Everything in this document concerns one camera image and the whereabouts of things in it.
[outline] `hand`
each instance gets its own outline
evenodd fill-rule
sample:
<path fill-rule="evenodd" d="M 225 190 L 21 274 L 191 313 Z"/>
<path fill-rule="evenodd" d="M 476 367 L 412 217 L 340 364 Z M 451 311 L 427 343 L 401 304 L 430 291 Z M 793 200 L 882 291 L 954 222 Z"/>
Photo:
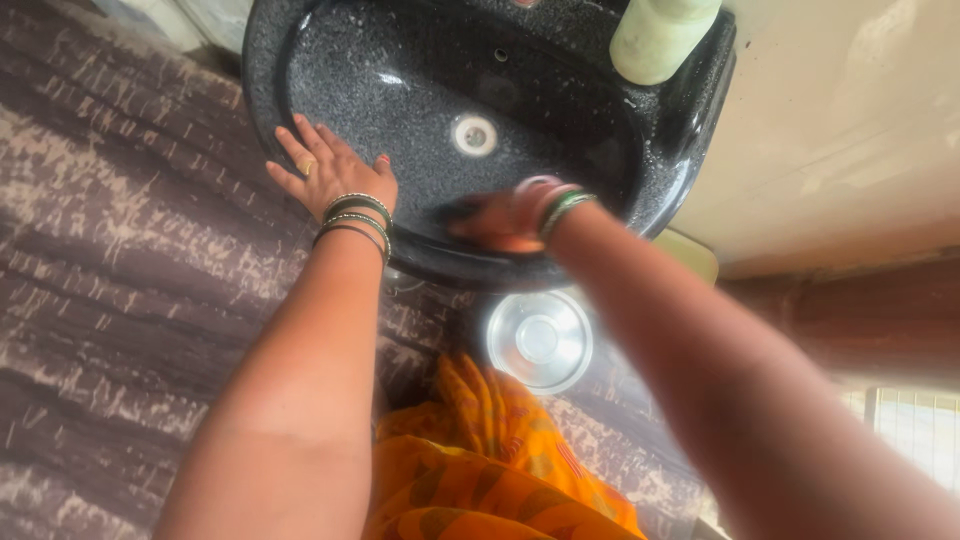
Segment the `hand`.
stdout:
<path fill-rule="evenodd" d="M 366 193 L 393 213 L 396 179 L 390 170 L 389 158 L 380 155 L 373 167 L 368 167 L 327 126 L 311 126 L 302 114 L 294 114 L 294 123 L 306 148 L 281 127 L 276 128 L 276 140 L 304 173 L 306 181 L 273 161 L 267 161 L 267 171 L 287 193 L 303 203 L 317 221 L 323 222 L 324 211 L 331 201 L 347 193 Z"/>
<path fill-rule="evenodd" d="M 496 251 L 541 251 L 543 242 L 528 232 L 532 230 L 528 225 L 532 216 L 525 209 L 513 209 L 513 199 L 512 189 L 469 195 L 463 202 L 476 205 L 478 210 L 467 219 L 450 222 L 447 231 L 451 236 Z"/>

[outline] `black sink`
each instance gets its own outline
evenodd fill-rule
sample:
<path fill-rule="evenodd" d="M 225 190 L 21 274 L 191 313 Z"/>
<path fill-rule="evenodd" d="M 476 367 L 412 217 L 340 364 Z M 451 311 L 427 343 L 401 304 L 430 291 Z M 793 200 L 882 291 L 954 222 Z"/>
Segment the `black sink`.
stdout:
<path fill-rule="evenodd" d="M 285 157 L 273 129 L 292 127 L 293 111 L 323 121 L 368 161 L 391 157 L 400 184 L 392 266 L 462 288 L 549 288 L 565 283 L 552 261 L 459 244 L 444 233 L 444 209 L 550 173 L 653 237 L 699 170 L 729 84 L 730 15 L 673 79 L 651 87 L 612 70 L 606 46 L 617 20 L 575 0 L 531 9 L 510 0 L 258 0 L 244 89 L 275 160 Z M 483 157 L 454 140 L 475 118 L 489 124 L 471 142 L 496 139 Z"/>

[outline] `soap bottle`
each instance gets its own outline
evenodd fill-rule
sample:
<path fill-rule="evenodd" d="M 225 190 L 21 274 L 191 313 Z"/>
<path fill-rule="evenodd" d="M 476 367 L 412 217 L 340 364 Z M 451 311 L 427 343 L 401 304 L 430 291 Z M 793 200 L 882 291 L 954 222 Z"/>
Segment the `soap bottle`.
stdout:
<path fill-rule="evenodd" d="M 707 33 L 721 0 L 630 0 L 610 42 L 613 67 L 638 85 L 662 83 Z"/>

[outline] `person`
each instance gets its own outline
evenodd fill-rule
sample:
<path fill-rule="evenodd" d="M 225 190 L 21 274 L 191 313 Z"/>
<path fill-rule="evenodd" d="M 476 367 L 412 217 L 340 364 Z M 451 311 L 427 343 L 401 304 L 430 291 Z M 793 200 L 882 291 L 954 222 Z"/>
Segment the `person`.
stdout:
<path fill-rule="evenodd" d="M 387 157 L 368 167 L 328 128 L 295 123 L 303 145 L 283 128 L 276 137 L 306 180 L 267 169 L 326 225 L 196 433 L 155 538 L 643 537 L 537 400 L 465 356 L 440 359 L 441 402 L 387 415 L 372 444 L 397 184 Z M 342 209 L 327 212 L 332 201 Z M 802 351 L 582 190 L 543 178 L 472 202 L 480 209 L 451 233 L 545 248 L 583 287 L 733 537 L 960 538 L 956 502 L 854 420 Z"/>

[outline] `sink drain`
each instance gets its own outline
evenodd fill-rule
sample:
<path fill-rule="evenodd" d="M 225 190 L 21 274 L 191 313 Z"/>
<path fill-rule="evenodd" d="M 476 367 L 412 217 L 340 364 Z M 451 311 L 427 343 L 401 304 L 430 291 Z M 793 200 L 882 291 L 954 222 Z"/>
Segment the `sink drain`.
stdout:
<path fill-rule="evenodd" d="M 496 128 L 482 116 L 461 116 L 453 121 L 453 145 L 463 154 L 481 158 L 496 147 Z"/>

